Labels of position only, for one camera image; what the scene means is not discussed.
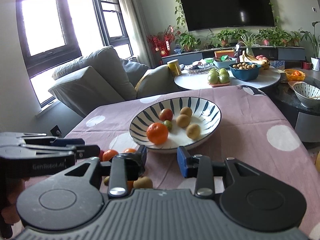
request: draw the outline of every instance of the yellow can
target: yellow can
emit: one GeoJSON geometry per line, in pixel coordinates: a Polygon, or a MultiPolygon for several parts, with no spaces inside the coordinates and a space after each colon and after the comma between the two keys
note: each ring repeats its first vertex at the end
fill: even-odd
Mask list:
{"type": "Polygon", "coordinates": [[[177,77],[177,76],[180,76],[182,74],[180,66],[179,66],[179,61],[177,59],[169,61],[167,64],[169,66],[171,75],[173,77],[177,77]]]}

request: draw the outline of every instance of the metal bolt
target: metal bolt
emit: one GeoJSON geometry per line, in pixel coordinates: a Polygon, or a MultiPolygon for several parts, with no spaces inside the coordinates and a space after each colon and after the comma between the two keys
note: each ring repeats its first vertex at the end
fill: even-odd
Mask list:
{"type": "Polygon", "coordinates": [[[203,187],[197,191],[197,194],[199,196],[204,196],[204,197],[210,196],[212,195],[212,193],[213,193],[212,189],[209,189],[207,187],[203,187]]]}
{"type": "Polygon", "coordinates": [[[110,194],[112,194],[113,196],[121,196],[125,193],[126,193],[126,190],[123,187],[113,187],[110,190],[110,194]]]}

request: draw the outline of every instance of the black flat screen tv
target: black flat screen tv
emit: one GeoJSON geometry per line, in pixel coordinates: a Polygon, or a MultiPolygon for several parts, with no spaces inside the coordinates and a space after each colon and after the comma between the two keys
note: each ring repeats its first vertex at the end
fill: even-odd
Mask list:
{"type": "Polygon", "coordinates": [[[181,0],[189,31],[275,26],[269,0],[181,0]]]}

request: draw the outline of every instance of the bunch of bananas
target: bunch of bananas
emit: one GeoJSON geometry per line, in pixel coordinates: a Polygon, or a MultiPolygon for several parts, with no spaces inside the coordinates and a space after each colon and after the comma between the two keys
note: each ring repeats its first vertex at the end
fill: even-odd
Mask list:
{"type": "Polygon", "coordinates": [[[248,55],[245,51],[243,51],[242,56],[240,56],[240,62],[252,62],[253,64],[261,65],[264,70],[270,68],[269,60],[257,60],[255,57],[248,55]]]}

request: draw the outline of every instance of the sofa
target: sofa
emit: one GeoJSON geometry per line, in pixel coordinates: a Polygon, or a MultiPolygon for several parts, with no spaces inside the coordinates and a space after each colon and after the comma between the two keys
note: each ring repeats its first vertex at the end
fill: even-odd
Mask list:
{"type": "Polygon", "coordinates": [[[168,65],[148,66],[120,59],[112,46],[58,66],[48,90],[82,117],[99,106],[178,92],[168,65]]]}

